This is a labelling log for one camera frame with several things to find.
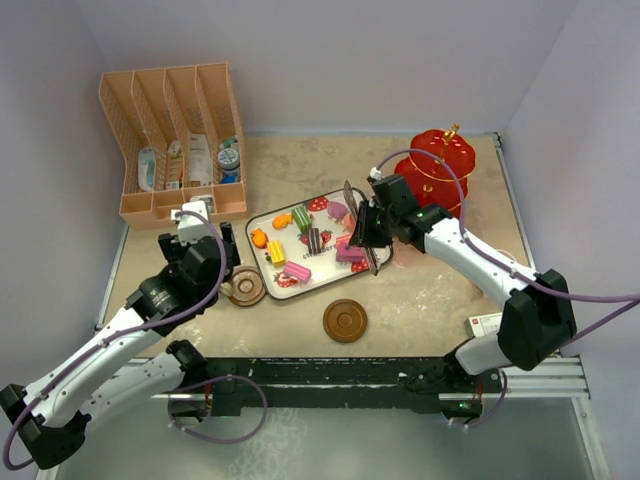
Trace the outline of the metal serving tongs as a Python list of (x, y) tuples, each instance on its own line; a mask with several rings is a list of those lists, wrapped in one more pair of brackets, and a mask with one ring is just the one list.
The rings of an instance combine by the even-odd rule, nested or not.
[(369, 272), (377, 276), (380, 270), (380, 263), (376, 253), (371, 247), (361, 246), (359, 240), (359, 208), (362, 204), (367, 205), (368, 199), (358, 188), (354, 188), (348, 180), (343, 185), (343, 197), (355, 222), (349, 240), (349, 247), (358, 247), (363, 251), (369, 265)]

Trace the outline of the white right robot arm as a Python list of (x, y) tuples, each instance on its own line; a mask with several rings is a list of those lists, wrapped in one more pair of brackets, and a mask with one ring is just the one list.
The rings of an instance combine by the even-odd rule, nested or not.
[(374, 180), (371, 186), (373, 196), (361, 201), (351, 185), (343, 187), (356, 219), (350, 245), (367, 254), (394, 241), (411, 245), (463, 275), (502, 311), (496, 331), (446, 355), (444, 376), (452, 389), (467, 391), (480, 374), (496, 368), (530, 371), (574, 337), (574, 312), (560, 273), (538, 273), (463, 232), (459, 218), (447, 209), (420, 205), (401, 175)]

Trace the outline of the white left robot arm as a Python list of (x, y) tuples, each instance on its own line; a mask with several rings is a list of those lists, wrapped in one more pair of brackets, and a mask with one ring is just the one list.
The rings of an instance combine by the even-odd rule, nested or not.
[(202, 387), (204, 359), (187, 341), (141, 370), (117, 373), (142, 350), (212, 307), (221, 284), (240, 263), (230, 224), (213, 227), (193, 216), (183, 221), (196, 229), (196, 236), (159, 236), (166, 266), (144, 280), (99, 333), (40, 379), (2, 389), (1, 409), (11, 424), (3, 446), (7, 469), (60, 465), (119, 401)]

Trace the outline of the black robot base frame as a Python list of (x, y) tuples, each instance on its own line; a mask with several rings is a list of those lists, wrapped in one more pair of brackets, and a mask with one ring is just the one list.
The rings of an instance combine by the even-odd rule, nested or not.
[(185, 372), (182, 388), (212, 385), (213, 416), (238, 416), (244, 408), (401, 409), (416, 414), (477, 418), (480, 395), (499, 393), (503, 381), (489, 370), (468, 376), (447, 357), (233, 358), (204, 357), (188, 341), (166, 348)]

